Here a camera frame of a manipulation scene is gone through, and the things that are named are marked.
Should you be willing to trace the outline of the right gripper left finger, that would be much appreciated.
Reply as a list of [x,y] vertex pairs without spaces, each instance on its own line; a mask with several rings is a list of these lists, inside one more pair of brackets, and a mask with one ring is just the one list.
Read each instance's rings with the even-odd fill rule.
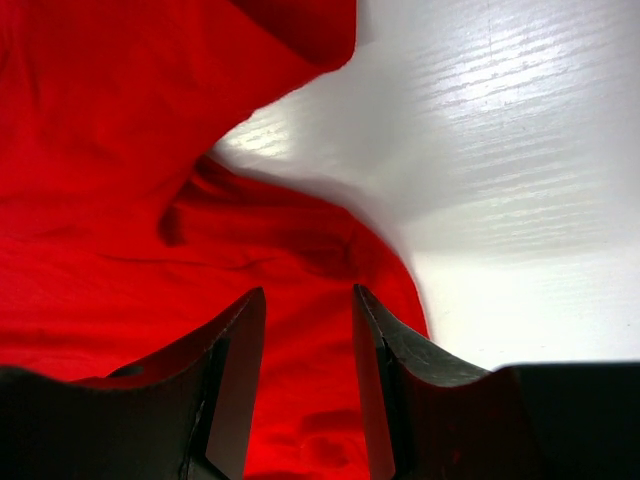
[[1,370],[5,479],[239,479],[263,355],[266,299],[105,377]]

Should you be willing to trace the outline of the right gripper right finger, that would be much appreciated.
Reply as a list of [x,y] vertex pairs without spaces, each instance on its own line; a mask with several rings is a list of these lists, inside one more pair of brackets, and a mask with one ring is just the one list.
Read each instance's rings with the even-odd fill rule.
[[635,479],[635,362],[489,371],[353,290],[353,344],[374,479]]

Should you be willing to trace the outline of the red t shirt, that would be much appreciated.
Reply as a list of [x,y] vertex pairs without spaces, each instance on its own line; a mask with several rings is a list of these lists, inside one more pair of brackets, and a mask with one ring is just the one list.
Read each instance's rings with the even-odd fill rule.
[[415,284],[344,208],[209,149],[343,66],[353,1],[1,5],[1,360],[110,373],[265,291],[245,475],[366,479],[352,290],[423,329]]

